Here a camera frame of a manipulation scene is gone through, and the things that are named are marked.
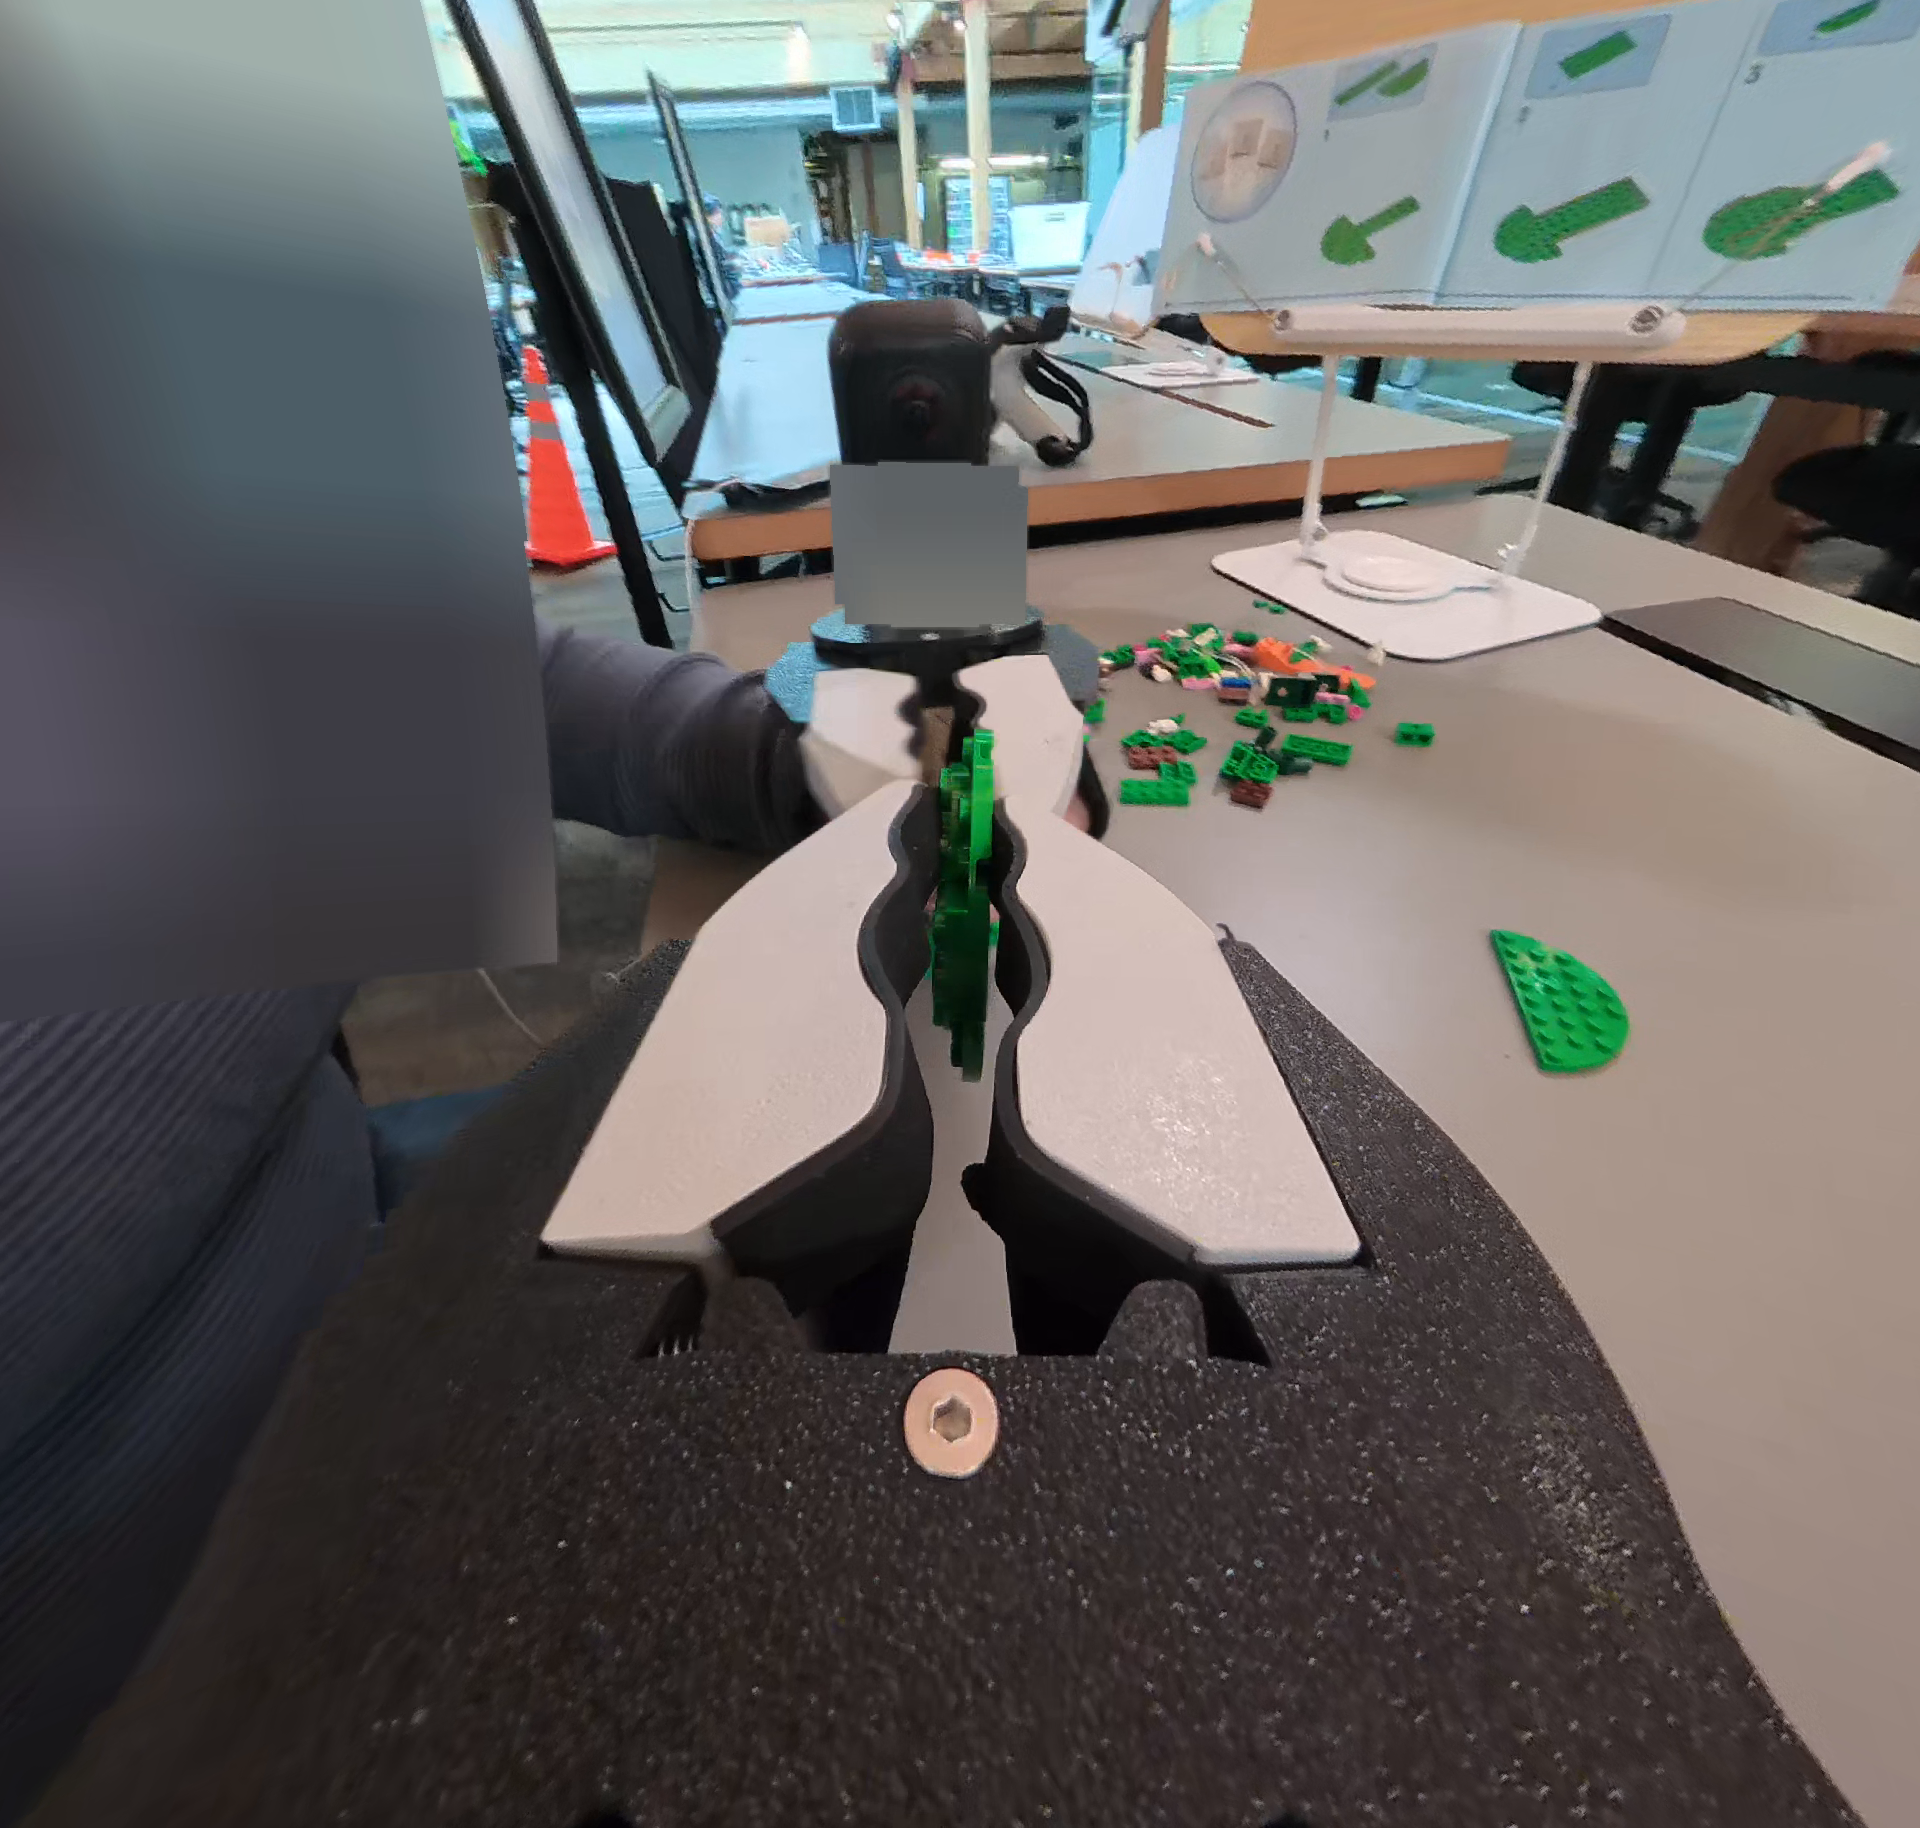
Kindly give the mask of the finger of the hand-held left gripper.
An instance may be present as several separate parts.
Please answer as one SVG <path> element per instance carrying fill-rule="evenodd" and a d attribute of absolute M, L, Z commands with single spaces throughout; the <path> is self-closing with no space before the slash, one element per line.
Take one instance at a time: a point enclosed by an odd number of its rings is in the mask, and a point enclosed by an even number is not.
<path fill-rule="evenodd" d="M 1046 654 L 1007 654 L 960 670 L 972 733 L 993 736 L 996 802 L 1050 815 L 1104 838 L 1109 800 L 1088 760 L 1087 720 Z"/>
<path fill-rule="evenodd" d="M 925 708 L 920 680 L 906 673 L 828 666 L 816 674 L 798 750 L 823 817 L 928 780 Z"/>

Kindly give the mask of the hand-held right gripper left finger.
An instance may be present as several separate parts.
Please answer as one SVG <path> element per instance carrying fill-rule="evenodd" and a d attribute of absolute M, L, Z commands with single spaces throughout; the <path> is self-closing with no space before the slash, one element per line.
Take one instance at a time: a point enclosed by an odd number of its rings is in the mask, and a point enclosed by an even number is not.
<path fill-rule="evenodd" d="M 685 953 L 540 1245 L 767 1283 L 818 1347 L 887 1352 L 934 1175 L 906 1025 L 933 891 L 925 785 L 747 882 Z"/>

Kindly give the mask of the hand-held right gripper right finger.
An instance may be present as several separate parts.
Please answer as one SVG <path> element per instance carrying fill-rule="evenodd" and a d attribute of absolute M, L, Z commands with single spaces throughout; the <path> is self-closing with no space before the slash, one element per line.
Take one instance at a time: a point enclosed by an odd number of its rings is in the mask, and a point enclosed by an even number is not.
<path fill-rule="evenodd" d="M 1046 804 L 996 812 L 1010 1011 L 987 1150 L 965 1172 L 1027 1357 L 1093 1357 L 1176 1284 L 1206 1342 L 1260 1357 L 1239 1279 L 1353 1271 L 1365 1240 L 1229 947 Z"/>

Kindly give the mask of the green lego plate assembly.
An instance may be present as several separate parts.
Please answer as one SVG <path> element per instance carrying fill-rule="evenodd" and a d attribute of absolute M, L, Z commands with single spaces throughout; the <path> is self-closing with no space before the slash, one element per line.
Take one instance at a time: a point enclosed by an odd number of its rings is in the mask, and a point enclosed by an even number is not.
<path fill-rule="evenodd" d="M 930 907 L 933 967 L 958 968 L 993 933 L 996 848 L 996 735 L 977 729 L 941 773 L 939 865 Z"/>

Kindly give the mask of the instruction booklet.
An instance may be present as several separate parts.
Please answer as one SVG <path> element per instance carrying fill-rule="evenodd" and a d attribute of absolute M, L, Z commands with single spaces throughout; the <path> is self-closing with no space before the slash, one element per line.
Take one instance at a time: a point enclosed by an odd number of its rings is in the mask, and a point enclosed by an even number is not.
<path fill-rule="evenodd" d="M 1189 97 L 1158 312 L 1878 312 L 1919 239 L 1919 0 L 1497 20 Z"/>

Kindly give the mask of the person's left forearm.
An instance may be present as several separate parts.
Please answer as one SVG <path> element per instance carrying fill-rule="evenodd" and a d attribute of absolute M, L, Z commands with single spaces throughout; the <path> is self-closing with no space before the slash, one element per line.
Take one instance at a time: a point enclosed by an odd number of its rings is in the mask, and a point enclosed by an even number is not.
<path fill-rule="evenodd" d="M 755 857 L 823 826 L 802 730 L 762 676 L 703 653 L 536 635 L 554 819 Z"/>

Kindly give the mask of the pile of small lego pieces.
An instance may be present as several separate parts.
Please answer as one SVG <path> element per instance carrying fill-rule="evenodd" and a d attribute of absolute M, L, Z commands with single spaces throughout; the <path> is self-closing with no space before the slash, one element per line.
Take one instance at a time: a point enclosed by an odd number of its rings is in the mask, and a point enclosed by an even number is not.
<path fill-rule="evenodd" d="M 1380 715 L 1384 653 L 1351 663 L 1320 635 L 1198 621 L 1107 644 L 1096 666 L 1101 688 L 1131 676 L 1169 697 L 1117 729 L 1118 808 L 1264 812 L 1280 789 L 1353 764 Z"/>

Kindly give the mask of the orange traffic cone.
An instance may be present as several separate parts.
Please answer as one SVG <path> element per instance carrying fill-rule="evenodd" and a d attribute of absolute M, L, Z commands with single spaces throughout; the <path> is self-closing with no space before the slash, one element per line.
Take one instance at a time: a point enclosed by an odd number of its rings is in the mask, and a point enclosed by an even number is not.
<path fill-rule="evenodd" d="M 534 342 L 523 345 L 523 399 L 527 418 L 527 561 L 542 572 L 576 572 L 616 557 L 597 537 L 580 497 L 554 407 L 554 384 Z"/>

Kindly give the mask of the black framed board on stand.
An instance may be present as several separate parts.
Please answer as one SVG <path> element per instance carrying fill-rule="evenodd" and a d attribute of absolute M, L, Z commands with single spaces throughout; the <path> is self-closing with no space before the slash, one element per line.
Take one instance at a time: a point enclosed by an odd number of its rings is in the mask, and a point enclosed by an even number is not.
<path fill-rule="evenodd" d="M 705 325 L 707 392 L 712 395 L 738 305 L 738 278 L 732 273 L 722 239 L 712 225 L 705 189 L 673 89 L 657 75 L 647 77 L 647 95 L 661 126 L 678 198 L 669 212 L 680 236 L 692 273 L 692 297 Z"/>
<path fill-rule="evenodd" d="M 707 412 L 637 260 L 536 0 L 442 0 L 510 164 L 504 209 L 645 643 L 673 643 L 606 405 L 680 501 Z"/>

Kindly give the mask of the person's dark sweater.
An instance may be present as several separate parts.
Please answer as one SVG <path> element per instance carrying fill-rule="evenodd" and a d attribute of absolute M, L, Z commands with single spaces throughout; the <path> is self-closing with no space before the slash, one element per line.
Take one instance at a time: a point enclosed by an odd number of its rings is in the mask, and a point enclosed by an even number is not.
<path fill-rule="evenodd" d="M 2 1030 L 2 1814 L 119 1697 L 378 1223 L 349 984 Z"/>

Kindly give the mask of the black table inset panel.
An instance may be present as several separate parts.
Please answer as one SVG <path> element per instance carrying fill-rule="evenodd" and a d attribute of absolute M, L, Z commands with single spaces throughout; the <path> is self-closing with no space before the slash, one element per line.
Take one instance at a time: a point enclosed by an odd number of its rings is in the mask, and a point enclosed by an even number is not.
<path fill-rule="evenodd" d="M 1754 701 L 1813 715 L 1851 745 L 1919 768 L 1919 665 L 1725 597 L 1625 609 L 1600 628 Z"/>

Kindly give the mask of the black office chair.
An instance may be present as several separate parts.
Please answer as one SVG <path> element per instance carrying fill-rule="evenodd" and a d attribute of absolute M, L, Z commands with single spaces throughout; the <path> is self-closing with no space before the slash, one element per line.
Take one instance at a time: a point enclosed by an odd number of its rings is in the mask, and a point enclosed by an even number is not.
<path fill-rule="evenodd" d="M 1862 584 L 1865 606 L 1919 617 L 1919 444 L 1822 448 L 1772 483 L 1786 511 L 1874 548 L 1882 564 Z"/>

